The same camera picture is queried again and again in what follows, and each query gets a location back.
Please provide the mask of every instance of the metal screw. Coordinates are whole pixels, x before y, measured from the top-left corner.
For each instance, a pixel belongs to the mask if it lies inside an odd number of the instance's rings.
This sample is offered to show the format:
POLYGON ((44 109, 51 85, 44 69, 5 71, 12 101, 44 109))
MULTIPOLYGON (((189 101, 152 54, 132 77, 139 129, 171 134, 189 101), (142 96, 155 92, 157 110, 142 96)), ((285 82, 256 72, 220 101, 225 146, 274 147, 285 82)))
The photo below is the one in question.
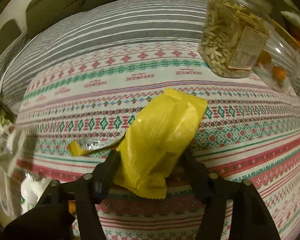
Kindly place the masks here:
POLYGON ((56 185, 59 185, 59 183, 60 183, 59 180, 54 179, 53 181, 50 182, 50 185, 54 187, 54 186, 56 186, 56 185))
POLYGON ((247 186, 252 184, 251 180, 249 180, 249 179, 244 179, 242 182, 244 185, 247 185, 247 186))
POLYGON ((84 179, 91 179, 92 178, 92 174, 91 173, 86 173, 82 176, 84 179))
POLYGON ((211 172, 211 173, 209 173, 209 177, 210 177, 211 179, 217 179, 217 178, 219 177, 219 175, 216 174, 216 173, 214 173, 214 172, 211 172))

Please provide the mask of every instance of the jar label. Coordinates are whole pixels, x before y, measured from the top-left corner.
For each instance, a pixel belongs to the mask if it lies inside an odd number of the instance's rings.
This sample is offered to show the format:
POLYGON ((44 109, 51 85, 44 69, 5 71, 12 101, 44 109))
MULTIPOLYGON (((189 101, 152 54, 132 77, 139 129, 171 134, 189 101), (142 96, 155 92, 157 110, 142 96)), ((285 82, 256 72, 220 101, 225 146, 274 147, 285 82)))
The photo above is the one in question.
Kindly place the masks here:
POLYGON ((268 35, 245 26, 228 68, 251 70, 267 39, 268 35))

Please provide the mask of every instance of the gray striped cloth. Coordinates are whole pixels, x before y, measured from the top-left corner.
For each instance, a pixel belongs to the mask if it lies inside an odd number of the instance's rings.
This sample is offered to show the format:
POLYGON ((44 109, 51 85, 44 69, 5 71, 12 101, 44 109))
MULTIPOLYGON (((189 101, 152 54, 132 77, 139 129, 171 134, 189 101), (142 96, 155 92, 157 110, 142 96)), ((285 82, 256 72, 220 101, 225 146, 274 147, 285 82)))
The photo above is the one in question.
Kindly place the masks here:
POLYGON ((2 101, 12 108, 37 73, 56 63, 129 43, 198 41, 205 0, 119 0, 72 15, 42 32, 7 71, 2 101))
POLYGON ((0 80, 12 59, 29 41, 26 32, 22 32, 0 55, 0 80))

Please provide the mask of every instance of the patterned tablecloth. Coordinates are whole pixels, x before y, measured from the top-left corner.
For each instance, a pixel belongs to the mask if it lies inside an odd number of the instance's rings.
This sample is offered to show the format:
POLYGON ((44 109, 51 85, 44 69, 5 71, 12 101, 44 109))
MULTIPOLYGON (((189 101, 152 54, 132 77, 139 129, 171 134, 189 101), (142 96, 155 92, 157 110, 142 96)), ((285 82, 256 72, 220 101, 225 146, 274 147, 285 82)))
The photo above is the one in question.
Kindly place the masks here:
MULTIPOLYGON (((288 239, 300 221, 298 98, 271 90, 254 74, 245 79, 216 76, 197 53, 197 45, 130 44, 76 57, 39 73, 25 93, 17 119, 19 127, 32 133, 15 177, 25 169, 71 181, 91 172, 109 150, 71 157, 67 144, 82 136, 119 135, 154 97, 172 87, 208 100, 191 142, 197 160, 229 180, 250 179, 282 239, 288 239)), ((167 186, 163 200, 140 198, 113 186, 97 206, 106 237, 192 239, 204 207, 180 167, 167 178, 167 186)), ((228 238, 231 212, 229 202, 222 239, 228 238)))

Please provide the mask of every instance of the yellow wrapper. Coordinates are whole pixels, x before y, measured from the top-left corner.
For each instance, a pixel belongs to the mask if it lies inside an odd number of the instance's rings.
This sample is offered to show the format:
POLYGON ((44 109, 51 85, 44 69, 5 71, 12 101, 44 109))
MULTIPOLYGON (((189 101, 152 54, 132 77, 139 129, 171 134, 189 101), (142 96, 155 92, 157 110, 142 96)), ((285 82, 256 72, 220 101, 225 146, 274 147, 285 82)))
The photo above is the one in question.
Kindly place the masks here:
POLYGON ((145 198, 165 198, 168 177, 194 137, 207 100, 167 88, 128 128, 117 150, 122 165, 114 183, 145 198))

